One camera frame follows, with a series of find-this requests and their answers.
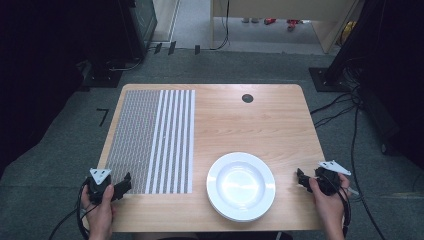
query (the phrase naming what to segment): small red object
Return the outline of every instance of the small red object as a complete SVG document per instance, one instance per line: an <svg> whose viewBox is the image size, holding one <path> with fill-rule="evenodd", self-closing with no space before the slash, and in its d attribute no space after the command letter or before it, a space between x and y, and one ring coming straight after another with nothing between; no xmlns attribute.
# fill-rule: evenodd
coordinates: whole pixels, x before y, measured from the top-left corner
<svg viewBox="0 0 424 240"><path fill-rule="evenodd" d="M271 23L275 23L275 21L277 21L276 18L265 18L264 23L265 25L269 25Z"/></svg>
<svg viewBox="0 0 424 240"><path fill-rule="evenodd" d="M294 20L294 19L287 19L287 23L289 24L289 26L287 27L287 30L289 32L291 32L296 27L296 24L302 23L302 21L301 20Z"/></svg>

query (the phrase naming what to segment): tabletop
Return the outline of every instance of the tabletop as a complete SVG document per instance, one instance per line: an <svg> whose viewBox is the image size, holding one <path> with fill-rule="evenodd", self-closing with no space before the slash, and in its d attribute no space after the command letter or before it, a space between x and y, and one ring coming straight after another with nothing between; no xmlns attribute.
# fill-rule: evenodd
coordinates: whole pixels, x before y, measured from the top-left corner
<svg viewBox="0 0 424 240"><path fill-rule="evenodd" d="M98 168L107 165L126 95L130 91L192 90L194 126L189 193L126 194L116 201L115 232L313 230L321 225L312 194L297 184L301 168L313 176L325 161L300 86L295 84L129 84L123 87ZM243 101L250 95L251 102ZM275 179L269 210L251 222L234 222L211 205L206 179L212 164L231 152L257 156ZM136 169L129 169L135 174Z"/></svg>

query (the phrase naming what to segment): black cable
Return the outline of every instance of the black cable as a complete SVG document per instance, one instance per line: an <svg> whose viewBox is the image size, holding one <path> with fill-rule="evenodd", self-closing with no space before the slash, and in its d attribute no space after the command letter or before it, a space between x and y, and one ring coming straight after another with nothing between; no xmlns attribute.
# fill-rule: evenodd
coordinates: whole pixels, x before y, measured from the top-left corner
<svg viewBox="0 0 424 240"><path fill-rule="evenodd" d="M341 188L345 197L346 197L346 201L343 202L343 207L347 207L348 211L345 211L345 220L343 222L343 235L346 237L347 234L347 230L349 229L349 224L350 224L350 220L351 220L351 216L352 216L352 209L350 207L350 200L349 197L347 196L346 191Z"/></svg>
<svg viewBox="0 0 424 240"><path fill-rule="evenodd" d="M352 138L352 144L351 144L351 149L350 149L350 161L351 161L351 164L352 164L352 175L353 175L353 179L355 181L356 188L358 189L359 196L361 197L362 204L364 205L364 208L365 208L365 210L368 214L368 217L370 218L372 224L374 225L374 227L377 230L378 234L380 235L381 239L385 240L386 238L384 237L380 228L377 226L377 223L375 222L373 216L371 215L371 212L370 212L368 205L365 201L364 195L362 194L362 190L359 187L358 179L356 177L355 163L354 163L355 161L354 161L353 156L354 156L354 152L355 152L356 134L357 134L357 130L358 130L358 112L359 112L359 107L357 107L356 111L355 111L355 124L354 124L353 138Z"/></svg>
<svg viewBox="0 0 424 240"><path fill-rule="evenodd" d="M98 207L99 205L94 205L94 207L92 208L92 209L90 209L90 210L88 210L88 211L86 211L85 213L84 213L84 215L82 215L81 216L81 219L83 219L85 216L87 216L87 214L89 214L91 211L93 211L94 209L96 209L96 207Z"/></svg>
<svg viewBox="0 0 424 240"><path fill-rule="evenodd" d="M339 100L339 101L337 101L336 103L347 102L347 101L352 101L352 98Z"/></svg>
<svg viewBox="0 0 424 240"><path fill-rule="evenodd" d="M140 63L143 61L142 58L140 58L137 63L135 63L134 66L131 66L129 68L109 68L109 71L129 71L129 70L133 70L134 68L136 68L138 65L140 65Z"/></svg>
<svg viewBox="0 0 424 240"><path fill-rule="evenodd" d="M361 69L359 68L349 68L349 67L345 67L343 69L343 76L345 77L346 81L344 82L345 84L348 85L349 88L354 89L359 85L358 79L359 79L359 75L361 73Z"/></svg>
<svg viewBox="0 0 424 240"><path fill-rule="evenodd" d="M175 51L178 51L178 50L194 50L193 48L175 48ZM210 49L210 48L208 48L208 49L202 49L202 51L209 51L209 52L214 52L215 51L215 49Z"/></svg>
<svg viewBox="0 0 424 240"><path fill-rule="evenodd" d="M357 106L357 107L359 107L360 109L362 108L362 100L361 100L361 98L359 97L359 96L356 96L355 95L355 92L358 90L360 88L360 85L357 85L355 88L353 88L352 89L352 95L351 95L351 100L352 100L352 103L355 105L355 106Z"/></svg>
<svg viewBox="0 0 424 240"><path fill-rule="evenodd" d="M77 202L75 203L74 206L74 210L72 210L72 212L68 213L68 215L66 215L57 225L56 227L53 229L52 233L49 236L49 240L53 239L54 234L56 233L56 231L59 229L59 227L69 218L72 216L72 214L77 213L77 217L80 215L80 204L81 204L81 196L82 196L82 190L84 189L84 186L87 184L87 180L84 181L84 183L82 184L79 193L78 193L78 199Z"/></svg>
<svg viewBox="0 0 424 240"><path fill-rule="evenodd" d="M49 240L53 239L54 234L56 233L56 231L59 229L59 227L70 217L72 216L72 214L74 214L78 209L74 209L72 210L72 212L68 213L68 215L66 215L57 225L56 227L53 229L52 233L50 234Z"/></svg>
<svg viewBox="0 0 424 240"><path fill-rule="evenodd" d="M344 96L347 96L347 95L350 95L350 94L351 93L343 93L343 94L339 95L338 97L336 97L336 99L334 99L331 103L329 103L329 104L327 104L327 105L325 105L323 107L320 107L318 109L315 109L315 110L311 111L310 114L312 115L312 114L314 114L316 112L319 112L319 111L322 111L324 109L327 109L327 108L331 107L332 105L334 105L337 102L337 100L339 100L340 98L342 98Z"/></svg>
<svg viewBox="0 0 424 240"><path fill-rule="evenodd" d="M77 202L75 203L75 208L77 209L77 224L78 224L78 229L82 235L82 237L85 240L88 240L89 236L87 233L87 229L84 227L84 224L82 223L82 217L81 217L81 197L82 197L82 191L84 190L84 186L88 184L88 179L86 179L83 184L81 185L80 191L78 193L78 198L77 198Z"/></svg>
<svg viewBox="0 0 424 240"><path fill-rule="evenodd" d="M226 17L226 20L225 20L226 26L224 27L226 34L225 34L224 41L221 43L221 45L219 47L210 48L210 50L219 50L219 49L223 48L229 42L228 41L228 15L229 15L229 11L230 11L230 0L227 0L227 17Z"/></svg>
<svg viewBox="0 0 424 240"><path fill-rule="evenodd" d="M348 112L352 111L352 109L354 109L354 108L355 108L355 105L350 106L350 107L348 107L348 108L343 109L342 111L340 111L339 113L337 113L337 114L336 114L336 115L334 115L334 116L326 117L326 118L323 118L323 119L319 120L318 122L314 123L314 125L315 125L315 129L317 129L317 128L319 128L319 127L321 127L321 126L323 126L323 125L325 125L325 124L329 123L330 121L332 121L332 120L336 119L337 117L340 117L340 116L341 116L341 115L343 115L343 114L346 114L346 113L348 113Z"/></svg>

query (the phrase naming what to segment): wrist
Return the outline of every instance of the wrist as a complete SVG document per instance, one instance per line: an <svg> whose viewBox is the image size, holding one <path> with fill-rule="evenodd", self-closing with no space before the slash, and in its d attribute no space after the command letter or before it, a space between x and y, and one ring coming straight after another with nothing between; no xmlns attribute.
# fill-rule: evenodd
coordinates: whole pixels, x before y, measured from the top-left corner
<svg viewBox="0 0 424 240"><path fill-rule="evenodd" d="M88 240L107 240L109 239L105 234L97 234L95 232L90 232L90 237Z"/></svg>
<svg viewBox="0 0 424 240"><path fill-rule="evenodd" d="M328 240L344 240L341 224L324 223L325 234Z"/></svg>

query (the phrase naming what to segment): hand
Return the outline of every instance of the hand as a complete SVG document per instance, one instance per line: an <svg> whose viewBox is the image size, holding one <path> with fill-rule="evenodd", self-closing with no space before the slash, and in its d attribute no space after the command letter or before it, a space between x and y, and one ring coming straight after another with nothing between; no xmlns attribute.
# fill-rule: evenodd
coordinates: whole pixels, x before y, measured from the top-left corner
<svg viewBox="0 0 424 240"><path fill-rule="evenodd" d="M341 173L339 173L340 193L343 198L350 196L350 192L347 191L349 188L349 180ZM309 178L309 185L311 186L312 192L315 197L315 205L318 214L324 224L324 229L329 240L333 239L344 239L342 231L342 220L344 215L343 203L338 194L327 196L321 192L318 182L315 178Z"/></svg>
<svg viewBox="0 0 424 240"><path fill-rule="evenodd" d="M112 237L112 218L115 209L110 203L113 197L113 185L107 186L103 193L102 203L97 207L90 203L88 187L85 185L81 196L81 204L87 212L86 217L90 225L90 240L107 240Z"/></svg>

